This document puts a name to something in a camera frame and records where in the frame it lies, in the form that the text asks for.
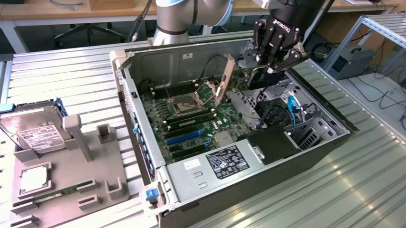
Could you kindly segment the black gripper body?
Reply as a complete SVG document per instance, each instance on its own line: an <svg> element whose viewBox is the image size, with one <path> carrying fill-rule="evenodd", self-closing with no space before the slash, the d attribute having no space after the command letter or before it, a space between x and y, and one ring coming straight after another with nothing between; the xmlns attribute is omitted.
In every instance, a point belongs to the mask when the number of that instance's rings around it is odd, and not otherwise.
<svg viewBox="0 0 406 228"><path fill-rule="evenodd" d="M269 64L272 56L304 41L305 32L325 4L322 0L280 0L281 8L270 10L266 18L268 46L261 64Z"/></svg>

